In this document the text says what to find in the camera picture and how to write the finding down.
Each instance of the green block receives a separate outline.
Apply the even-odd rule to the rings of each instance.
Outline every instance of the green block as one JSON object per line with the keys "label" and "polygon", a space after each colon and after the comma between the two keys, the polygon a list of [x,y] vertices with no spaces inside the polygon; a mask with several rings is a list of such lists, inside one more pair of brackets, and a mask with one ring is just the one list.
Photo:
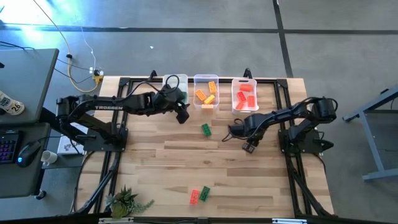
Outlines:
{"label": "green block", "polygon": [[201,194],[200,194],[199,199],[200,199],[201,201],[206,202],[206,199],[207,199],[207,196],[209,195],[209,192],[210,192],[210,188],[204,186],[204,187],[203,187],[203,190],[201,191]]}
{"label": "green block", "polygon": [[211,131],[208,124],[203,124],[201,128],[206,137],[211,136]]}

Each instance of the wooden tabletop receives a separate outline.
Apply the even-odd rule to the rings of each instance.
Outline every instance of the wooden tabletop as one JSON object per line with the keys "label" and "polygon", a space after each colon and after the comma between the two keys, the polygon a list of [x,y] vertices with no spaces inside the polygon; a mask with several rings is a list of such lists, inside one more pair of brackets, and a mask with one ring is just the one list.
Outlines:
{"label": "wooden tabletop", "polygon": [[[116,95],[119,79],[105,77],[100,95]],[[307,97],[303,79],[288,78],[287,81],[292,104]],[[160,88],[161,83],[154,85]],[[193,84],[188,88],[189,102],[193,102]],[[153,89],[141,85],[136,93],[146,91]],[[257,84],[257,100],[259,113],[277,109],[272,85]],[[227,124],[233,124],[235,118],[246,117],[231,112],[230,83],[220,83],[217,110],[209,113],[191,105],[188,112],[190,117],[185,124],[177,122],[176,113],[128,116],[129,137],[119,166],[116,192],[126,185],[139,194],[138,201],[146,203],[154,199],[155,204],[142,214],[148,217],[294,216],[285,158],[277,139],[279,125],[268,128],[253,154],[241,149],[242,140],[221,142],[228,133]],[[108,122],[112,112],[96,111],[95,116]],[[209,139],[201,130],[205,123],[212,132]],[[311,154],[302,157],[309,189],[324,208],[333,213],[321,162]],[[103,152],[96,152],[87,161],[78,188],[78,208],[97,188],[103,158]],[[207,201],[190,205],[192,190],[202,190],[203,186],[211,189]],[[304,211],[300,191],[298,197]]]}

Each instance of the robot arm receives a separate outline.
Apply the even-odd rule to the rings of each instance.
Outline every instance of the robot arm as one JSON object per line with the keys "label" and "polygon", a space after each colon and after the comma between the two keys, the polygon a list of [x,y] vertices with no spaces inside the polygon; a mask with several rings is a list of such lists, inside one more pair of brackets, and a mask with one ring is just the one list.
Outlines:
{"label": "robot arm", "polygon": [[79,135],[73,133],[71,123],[78,123],[90,131],[98,133],[103,143],[117,145],[123,138],[123,130],[116,127],[116,123],[104,123],[88,114],[90,110],[126,111],[129,114],[146,115],[177,112],[177,121],[180,124],[189,118],[187,107],[182,101],[186,97],[179,88],[171,88],[166,84],[157,93],[147,92],[133,95],[134,91],[125,98],[103,96],[68,96],[57,100],[57,119],[61,130],[68,137],[76,138],[80,144],[84,141],[97,138],[94,135]]}
{"label": "robot arm", "polygon": [[[268,114],[252,114],[245,118],[241,124],[228,126],[229,133],[233,138],[246,140],[242,148],[252,153],[269,126],[295,118],[305,118],[298,126],[292,126],[287,130],[288,139],[285,140],[295,142],[303,139],[318,124],[330,123],[336,119],[335,111],[337,108],[333,106],[333,102],[335,100],[330,98],[311,97],[287,109],[273,111]],[[313,104],[311,110],[307,109],[309,104]]]}

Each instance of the rgb keyboard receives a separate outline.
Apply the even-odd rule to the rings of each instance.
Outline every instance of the rgb keyboard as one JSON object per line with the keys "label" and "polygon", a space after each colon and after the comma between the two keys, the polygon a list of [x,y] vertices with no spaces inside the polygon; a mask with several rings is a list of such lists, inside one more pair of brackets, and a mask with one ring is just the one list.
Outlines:
{"label": "rgb keyboard", "polygon": [[20,138],[20,131],[0,131],[0,164],[15,162]]}

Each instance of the white plastic bin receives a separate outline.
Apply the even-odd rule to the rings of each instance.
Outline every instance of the white plastic bin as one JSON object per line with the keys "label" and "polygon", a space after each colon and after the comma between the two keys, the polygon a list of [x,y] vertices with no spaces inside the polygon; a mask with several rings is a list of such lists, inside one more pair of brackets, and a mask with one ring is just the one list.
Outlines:
{"label": "white plastic bin", "polygon": [[[210,93],[209,82],[214,82],[216,85],[216,93]],[[213,95],[215,97],[214,101],[205,105],[202,100],[197,97],[197,90],[201,90],[206,98]],[[196,109],[216,109],[220,103],[220,91],[218,86],[218,75],[214,74],[198,74],[193,77],[193,104]]]}
{"label": "white plastic bin", "polygon": [[[240,86],[241,85],[249,85],[251,86],[251,91],[241,91]],[[234,78],[232,80],[232,87],[231,87],[231,93],[232,93],[232,113],[233,114],[244,114],[244,113],[252,113],[253,111],[257,111],[259,109],[259,106],[257,104],[257,81],[251,78]],[[242,92],[246,102],[241,110],[236,109],[237,105],[239,104],[239,99],[238,99],[238,92]],[[248,96],[254,96],[254,106],[249,107],[247,103],[247,98]]]}
{"label": "white plastic bin", "polygon": [[[183,100],[184,104],[188,104],[189,102],[189,96],[188,96],[188,77],[186,74],[175,74],[176,76],[178,76],[178,78],[180,79],[180,84],[178,85],[178,88],[184,93],[186,94],[185,99]],[[171,76],[171,75],[164,75],[163,76],[163,85],[166,84],[166,79]],[[177,78],[175,77],[171,77],[169,78],[169,80],[167,81],[167,84],[170,85],[170,87],[176,87],[177,86]]]}

